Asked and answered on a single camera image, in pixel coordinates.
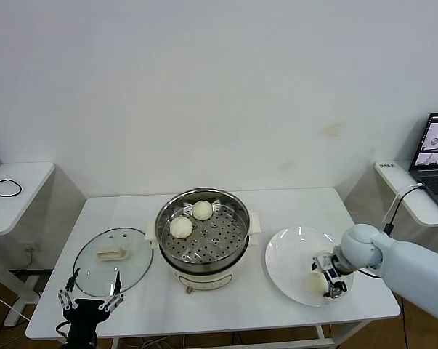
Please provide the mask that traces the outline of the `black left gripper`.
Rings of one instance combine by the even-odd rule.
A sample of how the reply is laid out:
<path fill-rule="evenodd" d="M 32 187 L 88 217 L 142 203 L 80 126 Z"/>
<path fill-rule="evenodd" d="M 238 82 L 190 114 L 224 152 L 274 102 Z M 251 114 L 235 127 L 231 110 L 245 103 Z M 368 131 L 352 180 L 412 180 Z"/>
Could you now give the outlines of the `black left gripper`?
<path fill-rule="evenodd" d="M 109 318 L 109 313 L 112 313 L 123 302 L 121 275 L 118 271 L 112 294 L 108 301 L 104 302 L 103 300 L 90 299 L 75 300 L 73 290 L 79 271 L 80 268 L 76 268 L 73 271 L 65 287 L 60 289 L 57 294 L 58 300 L 64 310 L 63 316 L 65 320 L 70 323 L 68 337 L 63 347 L 69 349 L 96 348 L 97 325 L 106 321 Z"/>

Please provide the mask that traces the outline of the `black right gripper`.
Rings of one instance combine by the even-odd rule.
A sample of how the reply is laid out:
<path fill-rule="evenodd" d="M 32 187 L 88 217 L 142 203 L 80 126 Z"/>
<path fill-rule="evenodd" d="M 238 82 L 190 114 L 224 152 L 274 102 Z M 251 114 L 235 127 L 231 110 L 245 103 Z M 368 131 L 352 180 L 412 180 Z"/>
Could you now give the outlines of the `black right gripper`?
<path fill-rule="evenodd" d="M 325 297 L 339 298 L 343 293 L 347 292 L 346 272 L 341 269 L 338 257 L 335 254 L 327 253 L 323 257 L 324 271 L 323 277 L 327 283 L 324 293 Z"/>

